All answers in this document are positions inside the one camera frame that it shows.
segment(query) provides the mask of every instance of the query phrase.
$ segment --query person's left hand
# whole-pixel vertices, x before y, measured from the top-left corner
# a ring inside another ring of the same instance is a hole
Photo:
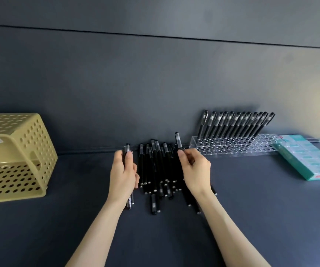
[[[139,175],[137,165],[133,162],[133,153],[127,152],[122,161],[122,151],[114,153],[112,170],[110,171],[109,193],[107,201],[125,206],[134,188],[138,188]]]

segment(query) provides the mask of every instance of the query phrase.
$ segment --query basket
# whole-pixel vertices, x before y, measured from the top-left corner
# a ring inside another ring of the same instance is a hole
[[[57,161],[37,113],[0,113],[0,202],[45,196]]]

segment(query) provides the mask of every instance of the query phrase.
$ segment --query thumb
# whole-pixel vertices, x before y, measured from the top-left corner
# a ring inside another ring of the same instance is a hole
[[[187,155],[184,153],[184,151],[182,151],[181,149],[179,149],[177,151],[178,157],[180,159],[181,162],[181,166],[182,166],[182,170],[185,171],[186,169],[188,169],[189,167],[191,167],[191,164],[188,161]]]

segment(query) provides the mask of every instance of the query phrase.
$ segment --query forearm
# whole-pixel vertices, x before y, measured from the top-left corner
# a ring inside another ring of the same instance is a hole
[[[122,206],[106,202],[66,267],[104,266]]]
[[[213,193],[196,197],[228,267],[269,266],[226,213]]]

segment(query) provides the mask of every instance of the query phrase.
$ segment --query black tabletop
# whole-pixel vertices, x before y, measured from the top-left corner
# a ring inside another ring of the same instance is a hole
[[[45,197],[0,203],[0,266],[64,266],[106,200],[112,160],[60,156]],[[272,266],[320,266],[320,180],[305,181],[280,155],[210,161],[219,201]],[[148,196],[134,199],[106,266],[224,266],[205,218],[181,194],[156,216]]]

